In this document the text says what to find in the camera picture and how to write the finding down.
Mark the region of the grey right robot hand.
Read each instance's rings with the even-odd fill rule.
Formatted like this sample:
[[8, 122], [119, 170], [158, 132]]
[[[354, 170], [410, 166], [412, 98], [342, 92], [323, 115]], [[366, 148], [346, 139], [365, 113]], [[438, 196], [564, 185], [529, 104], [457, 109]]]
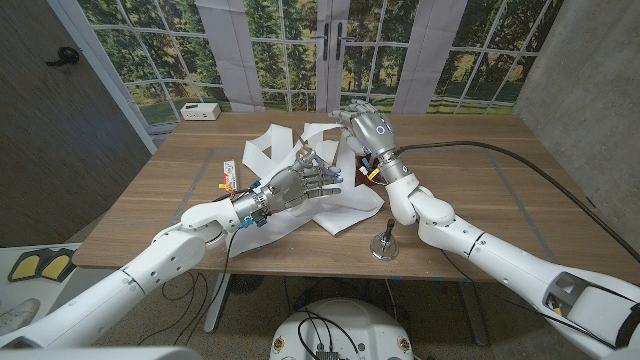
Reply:
[[379, 174], [388, 185], [400, 181], [409, 191], [419, 186], [416, 176], [395, 154], [394, 129], [386, 115], [359, 99], [330, 115], [343, 126], [347, 144], [357, 155], [370, 154], [378, 160]]

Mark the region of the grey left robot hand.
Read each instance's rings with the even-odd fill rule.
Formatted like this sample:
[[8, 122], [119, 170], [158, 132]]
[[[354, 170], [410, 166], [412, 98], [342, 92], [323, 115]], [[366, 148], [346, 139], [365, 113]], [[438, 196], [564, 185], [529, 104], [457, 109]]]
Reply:
[[341, 189], [333, 188], [332, 184], [343, 181], [340, 172], [338, 167], [288, 166], [252, 195], [234, 201], [234, 210], [240, 220], [250, 216], [257, 226], [262, 226], [268, 216], [298, 206], [309, 198], [339, 194]]

